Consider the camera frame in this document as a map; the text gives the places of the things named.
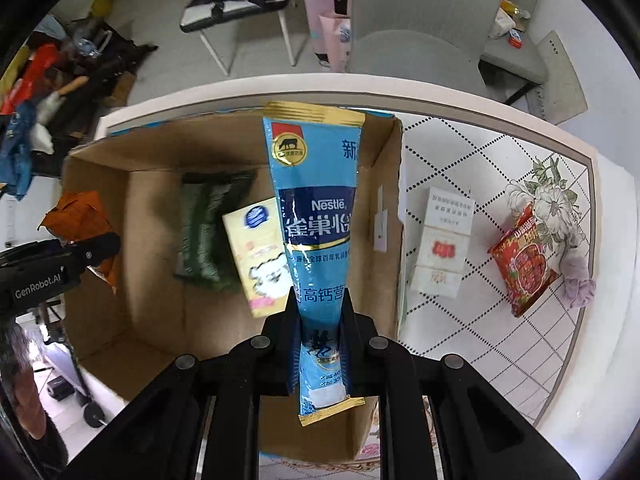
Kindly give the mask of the red snack bag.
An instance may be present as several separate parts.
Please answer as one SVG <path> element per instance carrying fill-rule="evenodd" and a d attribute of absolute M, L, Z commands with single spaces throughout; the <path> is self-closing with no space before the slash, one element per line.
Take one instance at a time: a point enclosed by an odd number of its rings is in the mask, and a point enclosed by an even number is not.
<path fill-rule="evenodd" d="M 487 253 L 494 259 L 506 283 L 511 312 L 516 318 L 533 307 L 558 277 L 544 255 L 532 205 L 525 207 L 513 228 Z"/>

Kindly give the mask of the orange cartoon snack bag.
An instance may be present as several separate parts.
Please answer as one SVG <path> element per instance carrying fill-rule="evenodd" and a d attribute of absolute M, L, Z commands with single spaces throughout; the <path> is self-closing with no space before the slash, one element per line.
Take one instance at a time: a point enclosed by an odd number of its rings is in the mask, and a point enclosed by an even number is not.
<path fill-rule="evenodd" d="M 65 192 L 39 225 L 75 248 L 82 264 L 117 292 L 116 257 L 122 248 L 99 193 Z"/>

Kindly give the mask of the grey chair near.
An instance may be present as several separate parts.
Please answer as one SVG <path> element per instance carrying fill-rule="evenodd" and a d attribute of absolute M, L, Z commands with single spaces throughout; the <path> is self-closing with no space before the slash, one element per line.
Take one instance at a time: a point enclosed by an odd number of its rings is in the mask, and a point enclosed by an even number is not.
<path fill-rule="evenodd" d="M 500 0 L 352 0 L 346 70 L 486 96 L 478 63 Z"/>

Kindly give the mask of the beige tissue pack with bear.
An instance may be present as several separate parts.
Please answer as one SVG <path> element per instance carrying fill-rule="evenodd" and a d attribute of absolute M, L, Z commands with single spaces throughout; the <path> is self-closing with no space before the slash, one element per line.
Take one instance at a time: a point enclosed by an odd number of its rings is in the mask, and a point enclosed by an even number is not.
<path fill-rule="evenodd" d="M 274 197 L 222 217 L 233 259 L 254 318 L 282 312 L 292 287 Z"/>

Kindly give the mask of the green snack packet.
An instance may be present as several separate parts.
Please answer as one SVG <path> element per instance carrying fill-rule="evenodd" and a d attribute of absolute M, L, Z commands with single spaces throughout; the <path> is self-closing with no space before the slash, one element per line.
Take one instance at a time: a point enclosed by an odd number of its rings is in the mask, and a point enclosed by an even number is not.
<path fill-rule="evenodd" d="M 252 188 L 254 170 L 201 174 L 187 172 L 180 188 L 180 247 L 174 274 L 213 290 L 238 284 L 222 217 L 240 208 Z"/>

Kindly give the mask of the lilac cloth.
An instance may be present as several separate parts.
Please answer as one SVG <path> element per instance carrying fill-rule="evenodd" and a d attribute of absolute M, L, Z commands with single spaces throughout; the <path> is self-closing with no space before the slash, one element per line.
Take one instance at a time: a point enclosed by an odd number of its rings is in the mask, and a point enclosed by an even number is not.
<path fill-rule="evenodd" d="M 568 310 L 588 307 L 596 296 L 597 283 L 589 273 L 587 257 L 577 246 L 565 243 L 560 270 L 564 278 L 560 300 L 564 306 Z"/>

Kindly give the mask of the brown cardboard box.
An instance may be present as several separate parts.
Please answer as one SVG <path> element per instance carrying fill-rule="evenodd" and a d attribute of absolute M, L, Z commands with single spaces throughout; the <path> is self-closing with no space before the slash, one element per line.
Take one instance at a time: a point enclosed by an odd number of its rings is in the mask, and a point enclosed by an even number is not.
<path fill-rule="evenodd" d="M 356 312 L 392 336 L 402 226 L 397 219 L 401 122 L 366 114 L 347 286 Z M 72 151 L 63 192 L 89 193 L 122 240 L 109 282 L 91 272 L 65 293 L 66 333 L 83 367 L 131 401 L 172 358 L 221 356 L 284 308 L 291 283 L 282 244 L 258 242 L 245 216 L 222 215 L 273 197 L 262 114 L 232 112 L 135 128 Z M 374 248 L 374 215 L 388 214 L 385 249 Z M 303 427 L 297 394 L 265 398 L 262 452 L 311 463 L 356 460 L 375 400 Z"/>

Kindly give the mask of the patterned floral tablecloth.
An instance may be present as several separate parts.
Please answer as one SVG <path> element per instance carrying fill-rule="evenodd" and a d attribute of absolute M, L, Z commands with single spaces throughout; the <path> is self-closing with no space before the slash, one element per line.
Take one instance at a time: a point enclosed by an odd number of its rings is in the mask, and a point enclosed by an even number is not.
<path fill-rule="evenodd" d="M 356 307 L 410 352 L 467 359 L 532 424 L 563 378 L 582 318 L 556 278 L 522 315 L 511 311 L 494 246 L 533 203 L 552 268 L 561 236 L 592 254 L 593 162 L 546 139 L 521 139 L 450 118 L 372 110 L 362 130 L 358 220 L 349 289 Z M 410 287 L 433 188 L 472 200 L 456 296 Z"/>

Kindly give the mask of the pink paper bag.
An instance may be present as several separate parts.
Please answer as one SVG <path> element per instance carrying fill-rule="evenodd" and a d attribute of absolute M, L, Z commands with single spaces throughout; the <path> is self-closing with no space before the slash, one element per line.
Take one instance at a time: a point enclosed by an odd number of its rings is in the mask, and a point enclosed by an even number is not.
<path fill-rule="evenodd" d="M 348 15 L 326 13 L 320 16 L 320 24 L 330 69 L 334 73 L 344 73 L 352 46 L 350 18 Z"/>

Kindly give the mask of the blue Nestle milk powder sachet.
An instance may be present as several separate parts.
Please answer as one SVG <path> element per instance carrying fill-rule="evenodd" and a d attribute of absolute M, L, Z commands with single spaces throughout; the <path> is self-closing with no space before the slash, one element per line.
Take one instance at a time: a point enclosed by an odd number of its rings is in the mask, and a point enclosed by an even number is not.
<path fill-rule="evenodd" d="M 300 316 L 297 387 L 302 426 L 363 404 L 348 392 L 340 319 L 365 120 L 354 110 L 297 102 L 270 102 L 262 112 Z"/>

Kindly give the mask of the white cigarette carton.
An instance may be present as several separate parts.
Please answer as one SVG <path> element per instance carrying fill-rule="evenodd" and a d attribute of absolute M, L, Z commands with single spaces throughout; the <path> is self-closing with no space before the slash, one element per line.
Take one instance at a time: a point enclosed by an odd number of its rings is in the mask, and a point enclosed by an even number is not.
<path fill-rule="evenodd" d="M 427 296 L 454 298 L 468 255 L 475 202 L 434 188 L 427 193 L 420 245 L 410 289 Z"/>

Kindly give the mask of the grey chair far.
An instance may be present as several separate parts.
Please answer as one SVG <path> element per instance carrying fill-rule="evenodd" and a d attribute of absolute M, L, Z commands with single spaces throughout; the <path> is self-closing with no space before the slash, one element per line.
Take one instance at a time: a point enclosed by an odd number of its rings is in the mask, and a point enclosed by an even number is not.
<path fill-rule="evenodd" d="M 506 14 L 513 21 L 514 27 L 499 38 L 489 39 L 480 57 L 480 66 L 491 66 L 491 73 L 501 70 L 504 74 L 523 81 L 521 88 L 503 101 L 506 105 L 514 104 L 548 79 L 547 65 L 527 33 L 537 2 L 538 0 L 501 0 L 499 15 Z"/>

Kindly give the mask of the beige flat board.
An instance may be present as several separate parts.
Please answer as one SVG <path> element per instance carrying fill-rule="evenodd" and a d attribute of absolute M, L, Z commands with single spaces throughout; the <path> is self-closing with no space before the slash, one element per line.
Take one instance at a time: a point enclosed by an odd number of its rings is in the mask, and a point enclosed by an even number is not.
<path fill-rule="evenodd" d="M 526 94 L 529 113 L 556 126 L 585 113 L 584 90 L 558 33 L 549 32 L 537 44 L 537 51 L 547 66 L 548 78 Z"/>

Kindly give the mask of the grey chair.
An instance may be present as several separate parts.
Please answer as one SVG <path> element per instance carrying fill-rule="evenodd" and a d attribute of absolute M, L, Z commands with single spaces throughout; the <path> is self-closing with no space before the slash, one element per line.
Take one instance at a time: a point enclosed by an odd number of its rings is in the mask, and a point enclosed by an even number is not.
<path fill-rule="evenodd" d="M 506 105 L 514 104 L 548 79 L 547 65 L 527 33 L 537 2 L 538 0 L 501 0 L 499 15 L 506 14 L 513 21 L 514 27 L 499 38 L 489 39 L 480 57 L 480 66 L 491 66 L 491 73 L 501 70 L 504 74 L 523 81 L 521 88 L 503 101 Z"/>
<path fill-rule="evenodd" d="M 352 0 L 346 70 L 486 96 L 478 63 L 500 0 Z"/>

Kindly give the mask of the items on far chair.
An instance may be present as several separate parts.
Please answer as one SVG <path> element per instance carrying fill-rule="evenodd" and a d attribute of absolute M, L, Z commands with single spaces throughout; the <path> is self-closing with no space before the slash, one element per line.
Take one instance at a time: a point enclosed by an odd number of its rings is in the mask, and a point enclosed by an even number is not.
<path fill-rule="evenodd" d="M 511 47 L 521 49 L 524 44 L 523 32 L 530 20 L 530 13 L 513 3 L 511 0 L 501 0 L 488 37 L 497 40 L 506 37 Z"/>

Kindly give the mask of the pile of clothes and bags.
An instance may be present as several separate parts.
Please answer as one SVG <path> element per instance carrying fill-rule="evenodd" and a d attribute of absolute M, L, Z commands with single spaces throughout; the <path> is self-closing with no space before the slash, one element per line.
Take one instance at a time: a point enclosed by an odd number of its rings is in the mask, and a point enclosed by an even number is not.
<path fill-rule="evenodd" d="M 156 50 L 92 14 L 70 27 L 46 15 L 1 77 L 1 194 L 22 200 L 33 178 L 59 177 L 99 111 L 127 104 Z"/>

